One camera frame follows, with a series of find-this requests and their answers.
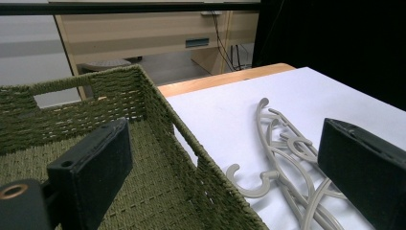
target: green wicker basket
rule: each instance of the green wicker basket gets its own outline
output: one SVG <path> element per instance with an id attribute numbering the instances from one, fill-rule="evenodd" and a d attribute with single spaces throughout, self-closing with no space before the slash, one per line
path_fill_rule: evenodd
<path id="1" fill-rule="evenodd" d="M 93 90 L 90 100 L 50 108 L 34 100 L 84 85 Z M 120 117 L 130 121 L 134 166 L 100 229 L 266 229 L 139 65 L 0 86 L 0 184 L 44 181 L 47 164 Z M 175 127 L 198 157 L 197 167 Z"/>

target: black wall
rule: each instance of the black wall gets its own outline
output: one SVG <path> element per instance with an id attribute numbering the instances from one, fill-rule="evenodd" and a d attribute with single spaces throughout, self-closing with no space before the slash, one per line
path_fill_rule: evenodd
<path id="1" fill-rule="evenodd" d="M 254 66 L 308 66 L 406 110 L 406 1 L 285 0 L 277 17 L 282 2 L 260 12 Z"/>

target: white wall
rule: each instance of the white wall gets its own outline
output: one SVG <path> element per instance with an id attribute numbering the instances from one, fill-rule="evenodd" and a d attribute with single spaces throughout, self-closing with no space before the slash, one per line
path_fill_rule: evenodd
<path id="1" fill-rule="evenodd" d="M 47 3 L 46 0 L 0 3 Z M 0 85 L 26 84 L 72 76 L 52 16 L 0 16 Z M 35 97 L 51 106 L 79 100 L 76 89 Z"/>

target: wooden table edge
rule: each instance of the wooden table edge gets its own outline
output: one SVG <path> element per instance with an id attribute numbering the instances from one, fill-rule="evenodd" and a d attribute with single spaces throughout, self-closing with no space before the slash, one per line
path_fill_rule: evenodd
<path id="1" fill-rule="evenodd" d="M 246 69 L 227 74 L 210 76 L 196 80 L 186 80 L 172 84 L 158 86 L 158 89 L 164 97 L 175 96 L 179 94 L 189 93 L 200 89 L 219 86 L 222 84 L 233 83 L 237 81 L 244 81 L 255 79 L 267 75 L 277 74 L 289 70 L 296 69 L 285 63 L 278 63 L 272 65 L 261 66 L 253 69 Z"/>

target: table surface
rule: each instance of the table surface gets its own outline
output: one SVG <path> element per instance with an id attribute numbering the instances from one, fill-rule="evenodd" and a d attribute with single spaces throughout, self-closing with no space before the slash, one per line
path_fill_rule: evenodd
<path id="1" fill-rule="evenodd" d="M 278 64 L 160 89 L 221 170 L 240 165 L 236 179 L 245 189 L 256 189 L 259 174 L 270 170 L 255 125 L 256 107 L 262 98 L 268 98 L 268 107 L 279 110 L 316 149 L 324 119 L 332 118 L 362 127 L 406 150 L 406 112 L 309 68 Z M 195 163 L 190 148 L 177 137 Z M 302 178 L 291 175 L 291 180 L 303 185 Z M 269 228 L 300 229 L 278 184 L 272 185 L 266 196 L 247 201 Z M 324 198 L 322 203 L 344 229 L 372 229 L 346 201 Z M 313 223 L 311 229 L 321 228 Z"/>

